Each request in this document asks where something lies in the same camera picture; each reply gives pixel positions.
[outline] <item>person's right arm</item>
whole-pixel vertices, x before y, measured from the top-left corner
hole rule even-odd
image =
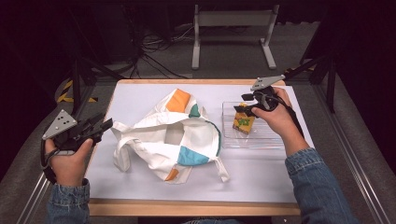
[[[287,105],[291,105],[285,90],[274,90]],[[252,112],[267,121],[284,142],[285,164],[303,223],[359,223],[353,217],[334,175],[317,151],[301,136],[285,106],[279,104],[272,112],[253,108]]]

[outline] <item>human hand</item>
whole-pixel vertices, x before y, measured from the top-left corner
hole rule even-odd
[[[286,105],[291,106],[289,96],[284,89],[274,87],[274,92],[282,98]],[[271,112],[263,111],[257,107],[253,107],[251,112],[259,118],[264,119],[270,128],[280,135],[285,144],[286,154],[288,156],[300,149],[309,147],[300,134],[288,110],[282,104],[279,104],[276,109]]]
[[[78,151],[71,156],[54,156],[50,159],[50,166],[56,174],[56,182],[62,186],[78,187],[82,185],[85,173],[85,158],[91,147],[92,139],[87,139]],[[52,139],[46,140],[46,153],[51,152],[56,146]]]

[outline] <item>yellow package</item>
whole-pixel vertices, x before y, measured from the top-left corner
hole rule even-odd
[[[245,103],[239,104],[240,106],[247,106]],[[251,126],[253,125],[255,117],[248,117],[245,113],[235,112],[233,118],[233,128],[241,133],[249,134]]]

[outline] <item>person's left hand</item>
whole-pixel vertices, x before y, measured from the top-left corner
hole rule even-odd
[[[78,187],[82,185],[85,173],[85,158],[92,147],[92,139],[87,139],[72,156],[54,156],[50,166],[56,174],[56,182],[62,186]],[[46,153],[55,149],[52,139],[46,140]]]

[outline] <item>wooden table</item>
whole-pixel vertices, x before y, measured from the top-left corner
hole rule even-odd
[[[125,79],[131,84],[252,85],[254,79]],[[279,81],[274,85],[285,85]],[[91,199],[91,216],[287,216],[299,215],[297,203],[171,202],[157,200]]]

